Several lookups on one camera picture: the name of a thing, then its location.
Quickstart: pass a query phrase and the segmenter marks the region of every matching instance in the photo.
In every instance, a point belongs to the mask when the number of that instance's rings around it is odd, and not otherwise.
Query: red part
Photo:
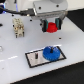
[[[56,24],[55,23],[48,23],[48,29],[47,29],[47,32],[49,33],[53,33],[53,32],[56,32],[58,30],[58,28],[56,27]]]

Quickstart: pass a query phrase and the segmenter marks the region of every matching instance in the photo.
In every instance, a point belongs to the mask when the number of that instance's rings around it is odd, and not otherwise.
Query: white tabletop
[[[42,32],[39,20],[30,22],[30,17],[20,17],[25,25],[25,36],[19,38],[15,38],[13,18],[10,14],[0,15],[0,23],[3,23],[3,27],[0,27],[0,46],[3,48],[0,52],[0,84],[9,84],[84,61],[84,33],[68,18],[64,19],[62,30],[50,34]],[[25,53],[49,45],[60,45],[67,59],[29,68]]]

